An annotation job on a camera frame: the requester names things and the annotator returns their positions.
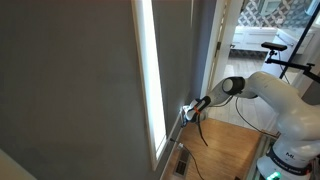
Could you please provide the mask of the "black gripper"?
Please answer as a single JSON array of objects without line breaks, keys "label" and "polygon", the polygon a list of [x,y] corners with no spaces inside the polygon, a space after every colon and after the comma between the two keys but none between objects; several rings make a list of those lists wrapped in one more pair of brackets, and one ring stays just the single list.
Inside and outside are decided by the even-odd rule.
[{"label": "black gripper", "polygon": [[198,112],[194,106],[184,105],[182,107],[182,127],[188,123],[195,123]]}]

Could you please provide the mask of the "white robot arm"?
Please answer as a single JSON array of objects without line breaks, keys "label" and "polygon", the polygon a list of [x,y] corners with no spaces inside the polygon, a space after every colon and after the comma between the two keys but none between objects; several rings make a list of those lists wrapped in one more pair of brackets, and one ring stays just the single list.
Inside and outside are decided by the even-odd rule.
[{"label": "white robot arm", "polygon": [[248,78],[228,77],[209,94],[193,100],[184,109],[185,124],[205,119],[204,110],[230,97],[264,100],[278,114],[279,138],[257,160],[257,168],[266,180],[310,180],[312,160],[320,155],[320,108],[309,105],[296,88],[266,73],[255,72]]}]

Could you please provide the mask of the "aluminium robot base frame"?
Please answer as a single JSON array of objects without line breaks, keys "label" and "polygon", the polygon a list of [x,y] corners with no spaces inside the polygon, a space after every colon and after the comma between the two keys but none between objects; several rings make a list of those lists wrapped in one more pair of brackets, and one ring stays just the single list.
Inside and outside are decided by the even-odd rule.
[{"label": "aluminium robot base frame", "polygon": [[275,141],[276,139],[271,136],[262,135],[260,137],[249,170],[244,176],[244,180],[264,180],[257,168],[257,161],[267,153],[268,149],[275,143]]}]

